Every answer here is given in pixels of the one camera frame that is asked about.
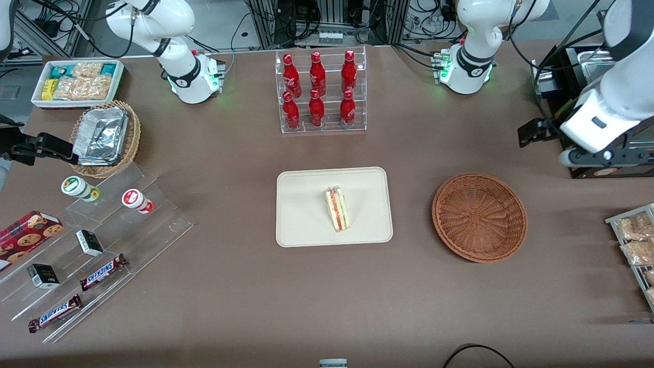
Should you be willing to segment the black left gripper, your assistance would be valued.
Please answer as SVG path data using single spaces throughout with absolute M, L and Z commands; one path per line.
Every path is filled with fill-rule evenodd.
M 545 141 L 565 140 L 565 135 L 554 122 L 546 122 L 542 118 L 535 118 L 521 126 L 518 138 L 519 147 L 524 148 L 542 139 Z

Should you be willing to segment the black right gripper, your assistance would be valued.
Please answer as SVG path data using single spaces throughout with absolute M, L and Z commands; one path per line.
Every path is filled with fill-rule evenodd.
M 73 144 L 44 132 L 30 136 L 23 132 L 24 126 L 24 123 L 17 123 L 13 119 L 1 115 L 2 159 L 33 166 L 37 156 L 37 144 L 40 144 L 41 157 L 61 160 L 68 164 L 75 163 Z

